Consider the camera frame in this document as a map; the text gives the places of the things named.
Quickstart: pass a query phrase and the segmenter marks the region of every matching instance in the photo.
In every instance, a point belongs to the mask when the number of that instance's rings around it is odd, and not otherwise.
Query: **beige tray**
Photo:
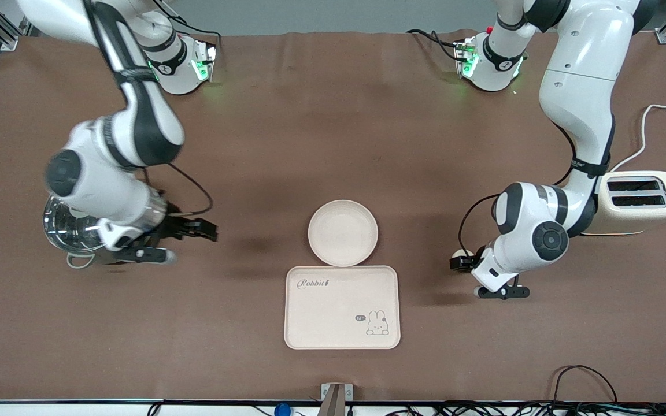
[[[300,266],[289,270],[284,340],[295,350],[396,347],[397,272],[389,266]]]

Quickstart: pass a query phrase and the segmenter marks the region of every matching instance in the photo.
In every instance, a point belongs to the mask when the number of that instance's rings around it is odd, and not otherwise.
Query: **black joint cap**
[[[526,20],[546,32],[560,22],[569,8],[569,0],[536,0],[525,11]]]
[[[540,258],[554,261],[567,250],[569,236],[560,224],[545,221],[534,229],[533,243]]]
[[[73,150],[61,150],[53,156],[45,169],[45,183],[60,197],[73,193],[73,188],[82,175],[82,159]]]

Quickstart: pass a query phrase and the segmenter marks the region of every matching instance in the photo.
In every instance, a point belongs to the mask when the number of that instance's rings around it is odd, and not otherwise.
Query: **table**
[[[466,32],[444,36],[461,37]],[[457,79],[414,35],[224,38],[215,84],[168,97],[187,132],[176,163],[212,193],[220,241],[167,240],[174,266],[68,269],[42,232],[43,169],[80,121],[122,108],[96,49],[23,38],[0,56],[0,398],[307,398],[322,382],[358,400],[546,398],[560,366],[603,372],[620,400],[666,401],[666,224],[571,240],[527,272],[525,300],[479,300],[449,270],[471,203],[513,181],[551,183],[570,161],[539,108],[552,34],[497,93]],[[666,103],[666,46],[632,40],[613,100],[613,161]],[[666,112],[629,169],[666,170]],[[167,168],[151,179],[185,209],[202,195]],[[294,351],[284,285],[315,265],[315,210],[356,200],[378,219],[365,264],[399,274],[402,341],[386,351]],[[468,247],[497,236],[488,206]],[[608,400],[584,374],[560,399]]]

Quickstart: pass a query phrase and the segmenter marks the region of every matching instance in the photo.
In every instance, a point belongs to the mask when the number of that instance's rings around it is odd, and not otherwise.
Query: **metal pot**
[[[94,263],[118,263],[99,238],[99,218],[88,216],[81,211],[50,197],[43,211],[45,236],[55,247],[66,252],[66,264],[72,269],[85,269]],[[79,259],[82,264],[74,263]]]

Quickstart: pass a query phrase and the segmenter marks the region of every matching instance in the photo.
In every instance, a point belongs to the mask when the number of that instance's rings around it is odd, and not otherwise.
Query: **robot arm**
[[[158,0],[167,7],[167,0]],[[82,0],[17,0],[24,15],[54,38],[99,47]],[[214,45],[178,34],[169,19],[156,11],[153,0],[100,0],[114,8],[129,26],[140,49],[155,69],[161,87],[187,94],[212,76]]]
[[[549,10],[534,9],[547,3],[554,5]],[[492,214],[500,236],[478,253],[471,271],[490,292],[499,291],[521,272],[562,258],[569,237],[590,225],[595,185],[610,160],[611,93],[626,58],[637,3],[527,0],[528,23],[543,31],[555,27],[560,35],[539,101],[548,118],[570,135],[576,157],[565,186],[518,182],[497,198]]]
[[[465,64],[460,65],[460,75],[474,86],[486,91],[499,91],[518,76],[523,63],[526,45],[536,32],[523,13],[523,2],[494,0],[497,19],[492,31],[482,32],[465,39]]]
[[[113,5],[84,0],[81,8],[72,10],[82,10],[89,23],[88,32],[73,34],[98,45],[127,106],[74,127],[69,142],[46,169],[50,192],[72,208],[100,218],[99,235],[111,251],[129,247],[167,221],[172,221],[169,228],[183,230],[179,235],[192,235],[192,230],[183,229],[184,220],[168,217],[177,208],[133,174],[136,168],[170,163],[184,140],[182,125],[166,103],[140,45]],[[209,231],[198,234],[216,239],[214,226]],[[153,262],[167,262],[169,254],[159,252]]]

